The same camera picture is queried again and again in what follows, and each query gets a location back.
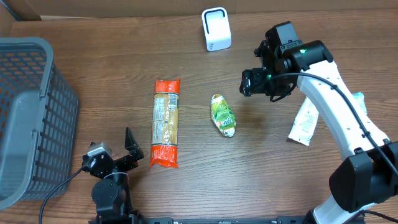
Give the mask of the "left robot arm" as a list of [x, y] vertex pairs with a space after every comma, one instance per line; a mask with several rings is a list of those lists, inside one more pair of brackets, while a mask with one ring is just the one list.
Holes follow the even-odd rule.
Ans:
[[128, 172], [138, 167], [144, 153], [130, 128], [126, 128], [124, 148], [128, 154], [113, 159], [105, 142], [92, 142], [88, 153], [83, 156], [82, 170], [99, 178], [91, 191], [97, 212], [93, 223], [138, 222], [139, 216], [133, 211]]

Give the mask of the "white tube gold cap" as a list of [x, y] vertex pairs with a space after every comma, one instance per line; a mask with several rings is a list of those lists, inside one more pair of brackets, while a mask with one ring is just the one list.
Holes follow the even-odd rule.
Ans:
[[319, 112], [315, 105], [306, 97], [295, 117], [288, 138], [309, 146], [317, 125], [318, 116]]

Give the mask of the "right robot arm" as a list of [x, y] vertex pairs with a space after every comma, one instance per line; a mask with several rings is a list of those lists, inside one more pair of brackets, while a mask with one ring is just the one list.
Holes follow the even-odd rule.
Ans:
[[299, 89], [334, 137], [342, 162], [329, 178], [330, 196], [304, 223], [349, 223], [397, 195], [397, 143], [364, 113], [346, 87], [332, 54], [320, 40], [302, 42], [291, 22], [273, 26], [254, 51], [259, 68], [242, 73], [240, 92], [272, 102]]

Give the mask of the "green snack pouch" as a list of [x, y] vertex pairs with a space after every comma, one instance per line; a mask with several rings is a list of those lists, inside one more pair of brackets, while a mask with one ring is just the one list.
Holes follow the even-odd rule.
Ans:
[[221, 94], [211, 98], [211, 119], [224, 137], [231, 138], [236, 132], [236, 117]]

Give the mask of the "teal tissue wipes pack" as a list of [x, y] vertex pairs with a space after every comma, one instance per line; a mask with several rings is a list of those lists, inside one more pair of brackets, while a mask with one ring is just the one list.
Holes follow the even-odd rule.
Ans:
[[358, 103], [359, 107], [363, 110], [365, 114], [368, 113], [365, 101], [364, 101], [364, 94], [362, 92], [353, 93], [353, 98]]

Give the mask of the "orange spaghetti pack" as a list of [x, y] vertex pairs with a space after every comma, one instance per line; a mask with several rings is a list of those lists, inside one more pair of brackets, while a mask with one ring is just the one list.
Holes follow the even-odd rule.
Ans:
[[177, 168], [180, 80], [156, 80], [150, 165]]

